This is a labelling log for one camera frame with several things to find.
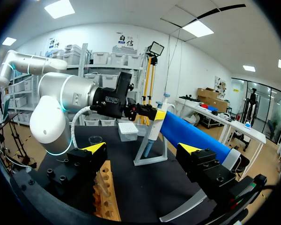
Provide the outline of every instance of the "poster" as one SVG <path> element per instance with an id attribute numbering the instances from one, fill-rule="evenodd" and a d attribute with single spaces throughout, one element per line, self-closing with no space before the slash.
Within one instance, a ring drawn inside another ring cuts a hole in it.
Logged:
<path id="1" fill-rule="evenodd" d="M 52 52 L 59 49 L 59 41 L 52 37 L 47 40 L 45 46 L 45 57 L 52 57 Z"/>
<path id="2" fill-rule="evenodd" d="M 224 99 L 226 94 L 226 81 L 222 80 L 218 76 L 214 78 L 214 90 L 219 92 L 218 98 Z"/>
<path id="3" fill-rule="evenodd" d="M 116 33 L 115 45 L 112 48 L 113 53 L 137 55 L 139 36 L 124 32 Z"/>

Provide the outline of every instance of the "label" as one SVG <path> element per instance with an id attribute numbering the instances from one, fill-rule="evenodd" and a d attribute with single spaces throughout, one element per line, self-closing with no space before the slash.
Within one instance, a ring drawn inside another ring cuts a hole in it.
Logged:
<path id="1" fill-rule="evenodd" d="M 118 103 L 118 98 L 106 96 L 106 97 L 105 97 L 105 101 L 106 101 L 106 102 L 109 102 L 109 103 L 117 104 L 117 103 Z"/>

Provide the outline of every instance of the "black mat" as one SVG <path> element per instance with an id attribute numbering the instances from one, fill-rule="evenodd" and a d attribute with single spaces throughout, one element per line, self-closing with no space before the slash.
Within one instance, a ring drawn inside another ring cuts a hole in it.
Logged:
<path id="1" fill-rule="evenodd" d="M 80 148 L 89 146 L 89 137 L 99 135 L 107 143 L 108 159 L 121 220 L 125 222 L 158 222 L 159 217 L 173 211 L 186 202 L 200 188 L 191 183 L 175 156 L 168 150 L 168 160 L 160 163 L 134 166 L 133 160 L 141 145 L 142 137 L 134 142 L 121 142 L 117 127 L 75 127 Z M 158 139 L 148 157 L 161 155 L 163 143 Z M 56 157 L 47 154 L 39 167 L 58 166 Z M 172 220 L 177 225 L 196 224 L 207 218 L 215 203 L 206 199 L 193 210 Z"/>

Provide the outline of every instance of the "wooden floor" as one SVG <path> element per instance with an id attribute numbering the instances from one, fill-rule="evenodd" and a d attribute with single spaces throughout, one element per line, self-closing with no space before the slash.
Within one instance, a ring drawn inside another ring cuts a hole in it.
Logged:
<path id="1" fill-rule="evenodd" d="M 198 128 L 215 139 L 218 139 L 222 132 L 222 127 L 207 129 L 199 125 Z M 41 146 L 41 144 L 39 144 L 36 139 L 31 135 L 29 127 L 16 125 L 16 129 L 20 134 L 22 142 L 24 143 L 24 148 L 27 151 L 27 154 L 31 158 L 33 158 L 32 161 L 35 160 L 37 162 L 38 169 L 40 163 L 43 161 L 43 158 L 46 155 L 46 151 Z M 11 150 L 10 156 L 15 156 L 17 148 L 11 136 L 11 131 L 8 125 L 4 128 L 4 137 L 5 146 L 7 148 L 10 148 Z M 231 143 L 231 145 L 233 147 L 235 145 L 241 146 L 241 142 L 238 142 L 238 140 L 236 139 L 234 142 Z M 246 152 L 243 152 L 242 147 L 239 150 L 245 157 L 251 159 L 257 146 L 258 143 L 254 140 L 251 140 Z M 176 149 L 170 143 L 168 143 L 168 147 L 174 154 L 176 154 Z M 278 163 L 278 156 L 276 153 L 277 149 L 278 146 L 276 144 L 274 144 L 270 140 L 266 140 L 266 144 L 263 146 L 258 158 L 256 159 L 255 163 L 253 164 L 247 175 L 254 178 L 258 174 L 263 174 L 267 177 L 267 184 L 276 184 L 279 178 L 279 174 L 276 169 Z M 247 209 L 249 210 L 249 215 L 244 219 L 244 221 L 246 221 L 252 214 L 254 214 L 254 212 L 265 201 L 265 198 L 269 196 L 270 191 L 265 190 L 262 192 L 262 194 L 264 195 L 264 197 L 259 195 L 255 202 L 247 207 Z"/>

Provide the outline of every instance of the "white table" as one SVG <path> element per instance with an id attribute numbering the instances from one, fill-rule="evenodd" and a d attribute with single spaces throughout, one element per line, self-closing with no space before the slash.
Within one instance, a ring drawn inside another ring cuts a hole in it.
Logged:
<path id="1" fill-rule="evenodd" d="M 229 126 L 228 132 L 226 134 L 224 143 L 226 143 L 232 128 L 237 130 L 239 133 L 242 133 L 242 134 L 256 140 L 257 142 L 259 142 L 259 145 L 258 145 L 257 149 L 255 150 L 254 155 L 253 155 L 252 159 L 250 160 L 249 165 L 246 167 L 246 169 L 244 170 L 244 172 L 242 174 L 242 177 L 241 177 L 241 179 L 242 179 L 246 175 L 246 173 L 249 171 L 249 169 L 251 168 L 251 166 L 257 159 L 263 145 L 266 143 L 266 136 L 263 133 L 255 130 L 253 128 L 251 128 L 251 129 L 245 128 L 243 123 L 240 123 L 235 120 L 235 121 L 230 122 L 230 126 Z M 232 137 L 233 137 L 233 135 L 231 135 L 231 138 L 229 139 L 229 142 L 227 143 L 227 147 L 229 147 Z"/>
<path id="2" fill-rule="evenodd" d="M 204 115 L 204 116 L 206 116 L 206 117 L 208 117 L 208 118 L 213 119 L 214 121 L 217 121 L 217 122 L 223 124 L 223 125 L 224 125 L 224 128 L 223 128 L 223 130 L 222 130 L 221 136 L 220 136 L 220 138 L 219 138 L 218 141 L 219 141 L 220 143 L 222 143 L 222 144 L 225 144 L 225 142 L 224 142 L 224 137 L 225 137 L 226 131 L 229 129 L 229 124 L 230 124 L 230 122 L 228 122 L 227 120 L 225 120 L 225 119 L 223 119 L 223 118 L 221 118 L 221 117 L 219 117 L 219 116 L 213 115 L 211 112 L 207 112 L 207 111 L 205 111 L 205 110 L 199 108 L 199 107 L 197 106 L 198 103 L 196 103 L 196 102 L 189 101 L 189 100 L 185 101 L 185 99 L 181 99 L 181 98 L 178 98 L 178 99 L 176 99 L 175 101 L 176 101 L 177 104 L 185 105 L 185 107 L 188 107 L 188 108 L 190 108 L 190 109 L 196 111 L 197 113 L 200 113 L 200 114 L 202 114 L 202 115 Z"/>

